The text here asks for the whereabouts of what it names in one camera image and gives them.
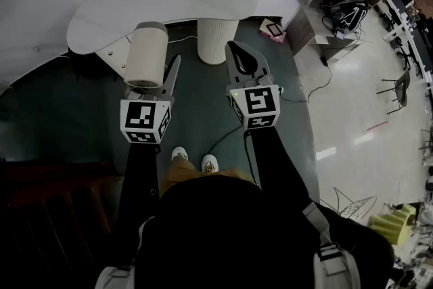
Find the floor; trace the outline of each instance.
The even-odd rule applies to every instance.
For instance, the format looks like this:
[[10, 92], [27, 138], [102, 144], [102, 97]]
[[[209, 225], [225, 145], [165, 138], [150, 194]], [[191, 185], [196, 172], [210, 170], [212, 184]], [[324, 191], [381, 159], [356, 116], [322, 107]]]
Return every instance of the floor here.
[[[423, 153], [418, 148], [428, 139], [421, 129], [429, 129], [432, 115], [425, 85], [415, 76], [413, 64], [407, 107], [387, 115], [398, 108], [397, 102], [392, 103], [395, 94], [376, 93], [391, 88], [392, 83], [381, 80], [397, 79], [403, 66], [382, 39], [387, 32], [374, 11], [364, 19], [362, 29], [374, 42], [330, 64], [330, 84], [312, 94], [308, 107], [321, 199], [337, 207], [334, 187], [352, 200], [376, 196], [361, 220], [366, 224], [368, 216], [386, 210], [384, 203], [416, 202], [424, 197], [427, 168], [421, 165]], [[314, 45], [301, 51], [295, 61], [305, 95], [328, 82], [329, 71]], [[363, 214], [373, 201], [365, 205]], [[347, 204], [345, 198], [340, 199], [340, 208]]]
[[[276, 82], [285, 89], [285, 95], [301, 99], [300, 79], [290, 47], [262, 36], [258, 27], [257, 22], [240, 22], [235, 40], [259, 50], [267, 58]], [[169, 30], [170, 40], [188, 35], [196, 35], [196, 26]], [[240, 125], [225, 97], [226, 65], [209, 66], [201, 62], [196, 47], [195, 39], [168, 46], [167, 59], [179, 53], [182, 61], [173, 94], [173, 118], [164, 134], [162, 152], [157, 156], [160, 180], [164, 179], [175, 146], [185, 147], [189, 159], [199, 168], [210, 147]], [[58, 58], [26, 75], [13, 87], [0, 97], [0, 158], [49, 162], [113, 160], [118, 172], [124, 173], [129, 143], [119, 130], [122, 79], [113, 81], [109, 72], [97, 79], [81, 77], [76, 81], [69, 59]], [[311, 196], [318, 200], [307, 105], [281, 102], [277, 129]], [[236, 166], [250, 171], [242, 131], [230, 135], [213, 154], [222, 169]]]

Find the desk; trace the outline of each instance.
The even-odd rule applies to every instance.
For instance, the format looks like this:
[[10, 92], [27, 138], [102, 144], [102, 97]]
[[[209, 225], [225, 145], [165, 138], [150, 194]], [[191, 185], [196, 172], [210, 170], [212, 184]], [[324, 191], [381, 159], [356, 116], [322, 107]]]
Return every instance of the desk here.
[[[406, 7], [403, 5], [403, 2], [401, 0], [386, 0], [390, 7], [397, 13], [397, 15], [400, 17], [401, 25], [398, 26], [401, 30], [405, 29], [404, 34], [408, 40], [408, 42], [412, 46], [412, 50], [415, 54], [415, 59], [418, 61], [419, 65], [422, 67], [421, 73], [424, 81], [426, 83], [432, 83], [432, 75], [431, 70], [433, 69], [433, 63], [430, 58], [430, 54], [428, 53], [427, 47], [424, 44], [424, 41], [421, 37], [421, 33], [418, 31], [417, 28], [415, 28], [411, 32], [411, 27], [408, 26], [407, 21], [404, 20], [401, 17], [400, 9], [396, 6], [396, 3], [400, 5], [400, 8], [406, 9]], [[384, 40], [389, 39], [391, 37], [390, 33], [384, 36]]]
[[333, 32], [323, 25], [324, 13], [319, 9], [318, 1], [312, 1], [309, 6], [306, 6], [303, 0], [298, 0], [298, 2], [300, 7], [286, 28], [294, 56], [306, 45], [316, 44], [322, 49], [335, 47], [336, 49], [326, 51], [324, 57], [329, 62], [336, 62], [364, 42], [371, 42], [368, 38], [362, 37], [364, 35], [361, 35], [359, 39], [353, 32], [344, 35], [343, 40], [337, 39]]
[[[208, 64], [220, 64], [238, 21], [251, 16], [256, 6], [257, 0], [85, 0], [69, 23], [67, 41], [77, 54], [97, 52], [123, 76], [126, 36], [138, 23], [198, 19], [199, 56]], [[105, 49], [113, 43], [115, 47]]]
[[427, 149], [429, 149], [430, 156], [432, 156], [433, 155], [433, 127], [430, 127], [430, 131], [429, 130], [425, 130], [425, 129], [421, 129], [421, 131], [425, 131], [425, 132], [428, 133], [428, 141], [427, 141], [428, 146], [418, 148], [418, 150], [427, 150]]

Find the white ribbed cylinder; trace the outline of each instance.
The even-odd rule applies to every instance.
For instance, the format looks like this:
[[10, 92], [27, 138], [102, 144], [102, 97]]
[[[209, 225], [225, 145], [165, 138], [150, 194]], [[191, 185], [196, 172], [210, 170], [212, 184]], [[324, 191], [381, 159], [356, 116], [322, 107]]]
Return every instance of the white ribbed cylinder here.
[[235, 38], [239, 21], [197, 20], [197, 50], [200, 59], [210, 65], [225, 62], [225, 44]]

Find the cable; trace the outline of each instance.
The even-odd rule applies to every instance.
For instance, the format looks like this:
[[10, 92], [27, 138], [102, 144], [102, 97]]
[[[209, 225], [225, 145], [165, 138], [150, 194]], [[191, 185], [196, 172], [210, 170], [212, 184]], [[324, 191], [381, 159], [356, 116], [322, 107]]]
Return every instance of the cable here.
[[367, 38], [367, 33], [361, 28], [361, 25], [359, 25], [359, 30], [361, 31], [361, 32], [363, 32], [364, 33], [364, 35], [365, 35], [365, 39]]
[[248, 165], [250, 165], [250, 172], [251, 172], [251, 177], [252, 180], [255, 182], [255, 184], [257, 185], [257, 181], [256, 178], [254, 177], [254, 173], [252, 172], [252, 165], [251, 165], [251, 159], [250, 159], [250, 154], [248, 153], [248, 148], [246, 147], [246, 138], [247, 136], [249, 136], [250, 132], [246, 131], [244, 133], [244, 147], [245, 147], [245, 153], [246, 153], [246, 158], [248, 159]]
[[282, 100], [285, 100], [285, 101], [287, 101], [287, 102], [307, 102], [306, 100], [290, 100], [290, 99], [286, 99], [286, 98], [284, 98], [281, 94], [279, 95], [279, 97], [282, 99]]
[[188, 37], [185, 37], [184, 39], [174, 40], [174, 41], [169, 41], [168, 43], [177, 43], [177, 42], [179, 42], [179, 41], [184, 41], [184, 40], [186, 40], [186, 39], [189, 39], [190, 37], [195, 37], [195, 36], [193, 36], [193, 35], [189, 35]]
[[[230, 136], [231, 134], [235, 133], [236, 131], [238, 131], [239, 129], [241, 129], [242, 126], [238, 126], [237, 128], [234, 128], [233, 130], [230, 130], [228, 133], [226, 133], [222, 138], [220, 138], [208, 151], [208, 154], [210, 154], [214, 148], [219, 145], [227, 136]], [[255, 182], [255, 184], [257, 185], [257, 181], [256, 178], [254, 177], [254, 173], [252, 172], [252, 165], [251, 165], [251, 158], [250, 158], [250, 154], [248, 153], [248, 149], [246, 147], [246, 138], [247, 136], [249, 136], [249, 132], [245, 132], [244, 133], [244, 147], [245, 147], [245, 153], [246, 153], [246, 158], [248, 159], [248, 165], [250, 165], [250, 172], [251, 172], [251, 177], [252, 180]]]
[[327, 69], [329, 70], [329, 73], [331, 74], [331, 76], [329, 76], [329, 81], [326, 83], [326, 85], [324, 85], [324, 86], [320, 86], [320, 87], [318, 87], [318, 88], [316, 88], [316, 89], [313, 89], [310, 93], [309, 93], [309, 97], [306, 99], [306, 102], [310, 102], [310, 96], [311, 96], [311, 94], [313, 94], [316, 90], [318, 90], [318, 89], [322, 89], [322, 88], [325, 88], [327, 85], [329, 85], [330, 83], [331, 83], [331, 79], [332, 79], [332, 71], [331, 71], [331, 69], [329, 69], [329, 66], [326, 66], [327, 67]]
[[360, 37], [357, 36], [357, 38], [358, 38], [358, 40], [356, 40], [352, 45], [349, 45], [349, 46], [346, 46], [346, 47], [330, 47], [330, 48], [325, 48], [325, 49], [322, 51], [321, 56], [323, 57], [323, 52], [328, 51], [329, 49], [346, 49], [346, 48], [349, 48], [349, 47], [355, 46], [355, 45], [359, 42], [359, 40], [361, 40]]
[[210, 148], [210, 150], [208, 151], [208, 154], [210, 154], [211, 153], [211, 151], [213, 151], [214, 150], [214, 148], [217, 146], [217, 145], [219, 145], [227, 136], [229, 136], [229, 135], [231, 135], [231, 134], [233, 134], [235, 131], [238, 131], [239, 129], [241, 129], [242, 128], [242, 126], [240, 125], [240, 126], [238, 126], [237, 128], [234, 128], [233, 130], [230, 130], [228, 133], [226, 133], [222, 138], [220, 138], [211, 148]]
[[282, 100], [285, 100], [285, 101], [287, 101], [287, 102], [293, 102], [293, 103], [297, 103], [297, 102], [306, 102], [306, 103], [308, 103], [309, 104], [309, 102], [310, 102], [310, 96], [316, 91], [316, 90], [318, 90], [318, 89], [322, 89], [322, 88], [325, 88], [327, 85], [329, 85], [330, 83], [331, 83], [331, 79], [332, 79], [332, 71], [331, 71], [331, 69], [329, 68], [329, 66], [326, 66], [327, 67], [327, 69], [329, 70], [329, 73], [331, 74], [330, 76], [329, 76], [329, 80], [328, 80], [328, 82], [326, 83], [326, 85], [324, 85], [324, 86], [320, 86], [320, 87], [318, 87], [318, 88], [316, 88], [316, 89], [313, 89], [310, 93], [309, 93], [309, 97], [306, 99], [306, 100], [290, 100], [290, 99], [286, 99], [286, 98], [284, 98], [281, 94], [279, 95], [279, 97], [282, 99]]
[[325, 22], [323, 21], [326, 17], [329, 17], [329, 16], [324, 15], [324, 17], [322, 17], [322, 24], [323, 24], [323, 26], [324, 26], [326, 29], [328, 29], [330, 32], [332, 32], [332, 29], [330, 29], [330, 28], [325, 24]]

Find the black cable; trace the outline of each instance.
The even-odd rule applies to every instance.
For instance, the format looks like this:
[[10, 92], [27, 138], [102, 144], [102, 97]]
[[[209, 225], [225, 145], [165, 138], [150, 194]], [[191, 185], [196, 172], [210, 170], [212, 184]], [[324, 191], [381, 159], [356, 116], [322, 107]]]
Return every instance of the black cable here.
[[323, 52], [325, 52], [325, 51], [327, 51], [327, 50], [329, 50], [329, 49], [346, 49], [346, 48], [349, 48], [349, 47], [355, 46], [355, 45], [359, 42], [359, 40], [361, 40], [361, 33], [359, 33], [358, 40], [356, 40], [352, 45], [349, 45], [349, 46], [346, 46], [346, 47], [330, 47], [330, 48], [325, 48], [325, 49], [322, 51], [321, 56], [323, 57]]
[[222, 142], [222, 140], [224, 140], [227, 136], [229, 136], [229, 135], [231, 135], [231, 134], [233, 134], [235, 131], [238, 131], [239, 129], [241, 129], [242, 128], [242, 126], [240, 125], [240, 126], [238, 126], [237, 128], [235, 128], [235, 129], [233, 129], [233, 130], [230, 130], [228, 133], [226, 133], [222, 138], [220, 138], [211, 148], [210, 148], [210, 150], [208, 151], [208, 154], [210, 154], [211, 153], [211, 151], [213, 151], [214, 150], [214, 148], [217, 146], [217, 145], [219, 145], [221, 142]]
[[331, 74], [331, 76], [329, 76], [329, 81], [327, 82], [326, 85], [324, 85], [324, 86], [320, 86], [320, 87], [318, 87], [318, 88], [316, 88], [316, 89], [313, 89], [313, 90], [309, 93], [309, 97], [306, 99], [306, 102], [310, 102], [310, 96], [311, 96], [311, 94], [313, 94], [316, 90], [318, 90], [318, 89], [322, 89], [322, 88], [325, 88], [327, 85], [329, 85], [329, 84], [331, 83], [331, 79], [332, 79], [332, 71], [331, 71], [331, 69], [329, 69], [329, 66], [326, 66], [326, 67], [327, 67], [327, 69], [329, 70], [329, 73]]
[[286, 98], [284, 98], [281, 94], [279, 95], [279, 97], [282, 99], [282, 100], [285, 100], [285, 101], [287, 101], [287, 102], [307, 102], [306, 100], [290, 100], [290, 99], [286, 99]]
[[255, 182], [255, 184], [257, 185], [256, 178], [254, 177], [254, 173], [252, 172], [252, 165], [251, 165], [250, 154], [248, 153], [248, 148], [246, 147], [246, 138], [247, 138], [247, 136], [249, 136], [249, 134], [250, 134], [249, 131], [246, 131], [244, 133], [244, 147], [245, 147], [246, 158], [248, 159], [248, 165], [250, 165], [251, 177], [252, 177], [253, 181]]
[[323, 26], [324, 26], [326, 29], [328, 29], [330, 32], [332, 32], [332, 28], [329, 28], [329, 27], [325, 24], [325, 22], [323, 21], [326, 17], [329, 17], [329, 16], [324, 15], [324, 17], [322, 17], [322, 24], [323, 24]]
[[306, 102], [306, 103], [309, 103], [310, 102], [310, 96], [311, 96], [311, 94], [313, 94], [316, 90], [318, 90], [318, 89], [322, 89], [322, 88], [325, 88], [327, 85], [329, 85], [330, 83], [331, 83], [331, 79], [332, 79], [332, 71], [331, 71], [331, 69], [329, 68], [329, 66], [326, 66], [327, 67], [327, 69], [329, 70], [329, 73], [331, 74], [330, 76], [329, 76], [329, 80], [328, 80], [328, 82], [326, 83], [326, 85], [324, 85], [324, 86], [320, 86], [320, 87], [318, 87], [318, 88], [316, 88], [316, 89], [313, 89], [310, 93], [309, 93], [309, 97], [306, 99], [306, 100], [289, 100], [289, 99], [286, 99], [286, 98], [284, 98], [281, 94], [279, 95], [279, 97], [282, 99], [282, 100], [285, 100], [285, 101], [287, 101], [287, 102]]

